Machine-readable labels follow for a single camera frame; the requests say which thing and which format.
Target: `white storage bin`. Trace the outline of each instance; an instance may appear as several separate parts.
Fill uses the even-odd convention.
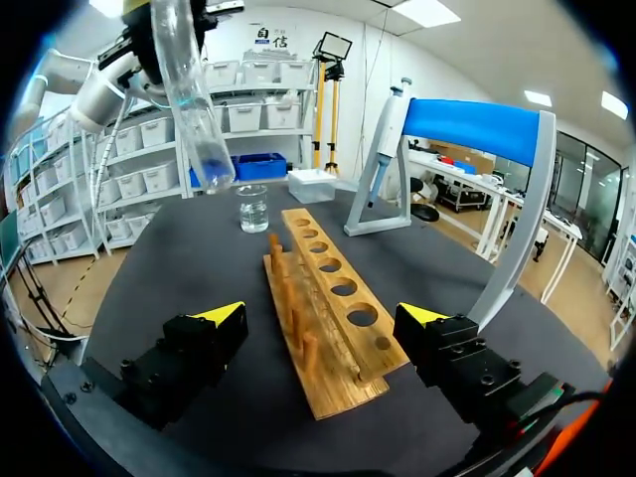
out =
[[[239,62],[215,62],[206,65],[204,74],[208,88],[235,84],[238,70]]]
[[[53,247],[53,251],[55,252],[56,255],[64,253],[65,251],[68,250],[67,245],[65,244],[61,234],[55,234],[51,238],[50,242],[51,242],[51,246]]]
[[[166,191],[179,182],[177,161],[170,161],[141,171],[146,191]]]
[[[274,82],[276,62],[243,62],[242,77],[245,84]]]
[[[311,62],[280,62],[280,83],[285,86],[310,84]]]
[[[141,172],[131,172],[123,176],[115,177],[119,186],[119,193],[122,199],[137,197],[146,192],[146,184],[143,182]]]
[[[232,104],[226,107],[230,116],[230,132],[257,131],[260,129],[261,103]]]
[[[117,154],[120,156],[138,151],[143,147],[139,126],[122,129],[117,133],[115,142],[117,143]]]
[[[130,226],[126,222],[126,219],[121,216],[114,216],[112,219],[106,221],[106,228],[110,232],[112,240],[124,240],[128,239],[131,234]]]
[[[74,158],[76,175],[78,175],[81,171],[83,171],[81,154],[77,152],[76,154],[74,154]],[[53,167],[56,170],[58,182],[65,182],[67,181],[67,179],[70,179],[73,176],[73,171],[71,170],[71,156],[69,156],[68,154],[65,154],[64,156],[56,159],[53,163]]]
[[[336,177],[321,169],[290,171],[289,193],[302,204],[333,201],[336,197]]]
[[[50,202],[40,208],[42,219],[47,226],[52,226],[57,219],[64,215],[67,208],[64,204],[64,197],[56,196]]]
[[[117,138],[112,141],[112,145],[110,146],[110,153],[108,154],[108,159],[112,159],[117,155]],[[106,143],[108,142],[108,138],[104,137],[97,141],[97,153],[95,154],[95,162],[97,165],[101,162],[101,158],[103,157],[103,151],[106,150]]]
[[[143,147],[157,146],[175,140],[175,124],[172,118],[162,117],[139,124]]]
[[[268,129],[294,129],[300,121],[300,103],[272,103],[267,105]]]
[[[46,194],[49,189],[58,184],[58,175],[56,174],[55,167],[42,169],[36,176],[36,182],[38,183],[40,195]]]
[[[86,230],[81,223],[64,228],[60,237],[69,250],[79,248],[87,239]]]
[[[139,237],[146,226],[150,224],[150,219],[148,219],[147,215],[142,213],[130,212],[123,216],[135,237]]]
[[[101,192],[99,193],[99,206],[107,206],[112,204],[121,197],[119,186],[114,179],[108,179],[101,183]]]

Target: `light panel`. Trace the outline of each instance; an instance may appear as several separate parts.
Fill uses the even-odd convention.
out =
[[[461,18],[438,0],[407,0],[392,10],[424,28],[461,22]]]

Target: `storage bin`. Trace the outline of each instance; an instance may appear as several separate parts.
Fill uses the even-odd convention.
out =
[[[47,139],[40,138],[33,142],[33,161],[37,161],[47,153]]]
[[[143,147],[139,126],[122,129],[117,133],[115,142],[117,143],[117,154],[120,156],[138,151]]]
[[[62,196],[55,196],[51,201],[40,208],[42,219],[46,226],[52,226],[66,211],[67,208],[64,203],[64,197]]]
[[[139,124],[143,147],[157,146],[175,140],[175,124],[172,118],[162,117]]]
[[[146,192],[146,184],[143,182],[141,172],[131,172],[123,176],[115,177],[119,186],[119,193],[122,199],[137,197]]]
[[[208,88],[216,86],[228,86],[237,82],[239,62],[215,62],[206,65],[204,75]]]
[[[245,84],[274,82],[276,62],[243,62],[242,77]]]
[[[294,129],[300,121],[300,103],[278,102],[267,105],[268,129]]]
[[[60,237],[69,250],[79,248],[87,239],[86,230],[81,223],[64,227]]]
[[[279,62],[280,83],[289,86],[307,86],[310,84],[311,62]]]
[[[140,212],[130,212],[124,214],[124,218],[126,223],[130,227],[131,233],[135,237],[139,237],[143,230],[146,228],[148,224],[150,224],[150,219],[148,219],[148,215],[142,214]]]
[[[99,207],[107,206],[112,204],[119,198],[121,198],[121,193],[119,192],[119,186],[117,185],[117,181],[114,179],[108,179],[101,183],[101,192],[99,192]]]
[[[126,219],[120,215],[113,216],[106,221],[106,228],[110,232],[110,238],[114,241],[128,239],[131,234],[130,226]]]
[[[146,191],[166,191],[179,182],[177,161],[170,161],[141,171]]]
[[[232,104],[226,107],[230,116],[230,132],[257,131],[260,129],[262,103]]]
[[[336,197],[336,177],[321,169],[290,171],[289,193],[301,204],[333,201]]]
[[[58,184],[58,175],[54,167],[45,167],[36,176],[40,195],[46,194],[49,189]]]
[[[287,175],[287,161],[277,152],[236,156],[233,157],[233,162],[239,181],[274,179]]]
[[[18,156],[9,156],[9,169],[11,170],[11,184],[16,185],[20,180],[20,164],[18,163]]]
[[[20,177],[24,176],[27,172],[29,172],[29,168],[31,167],[31,147],[29,145],[22,146],[18,151],[18,171]]]
[[[81,160],[81,154],[76,152],[75,156],[75,169],[76,175],[83,171],[83,164]],[[64,156],[59,157],[53,163],[53,167],[56,170],[56,177],[58,178],[58,182],[67,181],[73,176],[73,171],[71,170],[71,156],[65,154]]]
[[[106,149],[106,142],[108,141],[107,137],[99,139],[97,141],[97,153],[95,154],[95,162],[97,165],[101,162],[101,158],[103,157],[103,151]],[[108,159],[112,159],[117,155],[117,143],[116,138],[112,141],[112,145],[110,146],[110,154],[108,154]]]
[[[64,253],[68,250],[67,245],[64,242],[64,238],[61,236],[60,233],[54,234],[51,240],[49,241],[51,242],[51,246],[53,247],[53,252],[56,255]]]

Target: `lab equipment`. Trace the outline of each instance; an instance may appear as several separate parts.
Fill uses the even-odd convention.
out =
[[[241,186],[237,189],[240,200],[240,228],[248,234],[267,230],[267,187],[261,184]]]

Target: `desk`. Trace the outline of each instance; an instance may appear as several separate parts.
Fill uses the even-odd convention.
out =
[[[288,248],[280,211],[303,206],[285,185],[268,189],[269,230]],[[490,263],[415,218],[408,228],[347,237],[343,224],[353,197],[337,191],[335,201],[307,209],[392,314],[400,301],[445,314],[470,310],[492,273]],[[395,213],[378,201],[363,219]],[[248,338],[219,386],[203,391],[163,431],[173,441],[210,459],[313,471],[432,476],[459,461],[477,431],[411,365],[387,376],[385,395],[314,421],[275,315],[262,266],[267,250],[267,234],[240,230],[234,194],[165,205],[112,280],[86,355],[117,376],[120,361],[151,347],[177,313],[244,300]],[[524,380],[548,371],[580,390],[600,390],[607,381],[594,356],[521,287],[483,336],[504,357],[521,360]],[[561,419],[580,412],[571,406]]]
[[[497,240],[497,236],[499,235],[501,224],[503,223],[503,219],[506,215],[506,210],[508,209],[508,204],[512,203],[514,204],[515,207],[518,207],[519,209],[521,209],[524,206],[524,199],[519,197],[516,194],[504,192],[503,198],[504,198],[504,205],[501,209],[502,212],[501,212],[500,219],[497,221],[499,226],[495,228],[495,232],[491,235],[491,239],[486,245],[486,252],[487,252],[486,256],[489,257],[491,263],[494,263],[497,260],[497,258],[499,257],[499,254],[501,253],[501,250],[505,247],[506,240],[508,239],[508,230],[510,228],[510,224],[512,223],[512,217],[508,221],[508,226],[504,230],[504,238],[503,240],[501,240],[499,244],[498,251],[496,252],[494,257],[491,257],[491,253],[495,249],[495,242]],[[558,261],[558,264],[556,265],[555,271],[553,272],[552,276],[550,277],[550,280],[548,281],[548,285],[546,285],[546,288],[544,289],[544,292],[541,295],[541,302],[547,303],[550,297],[552,296],[553,292],[557,288],[557,285],[561,277],[563,276],[563,273],[565,272],[567,265],[569,264],[569,260],[571,259],[572,254],[574,253],[574,249],[576,248],[576,243],[582,239],[582,234],[580,232],[580,228],[578,227],[578,225],[566,224],[561,219],[558,219],[557,217],[555,217],[551,211],[546,210],[544,212],[544,220],[546,221],[547,224],[552,226],[553,229],[557,230],[559,232],[559,236],[565,240],[565,249],[563,250],[563,253],[560,256],[560,259]]]
[[[503,218],[499,217],[499,213],[501,210],[503,210],[504,212],[506,210],[505,207],[503,207],[502,209],[502,205],[504,202],[502,194],[504,192],[504,188],[485,181],[481,178],[481,176],[467,174],[458,167],[444,164],[443,162],[440,162],[436,159],[435,154],[409,150],[408,160],[414,164],[422,166],[424,169],[434,172],[435,174],[440,174],[452,181],[457,181],[460,184],[475,189],[476,191],[483,192],[484,194],[492,198],[492,204],[488,213],[488,219],[486,220],[486,225],[484,226],[484,230],[481,231],[481,233],[473,231],[472,229],[466,227],[464,224],[453,219],[447,214],[443,214],[441,212],[439,213],[439,215],[445,221],[453,224],[454,226],[478,239],[479,243],[477,244],[475,253],[483,258],[488,258],[492,252],[492,247],[491,249],[487,250],[488,244],[491,242],[492,239],[496,238],[497,231],[501,228],[501,224],[503,221]]]

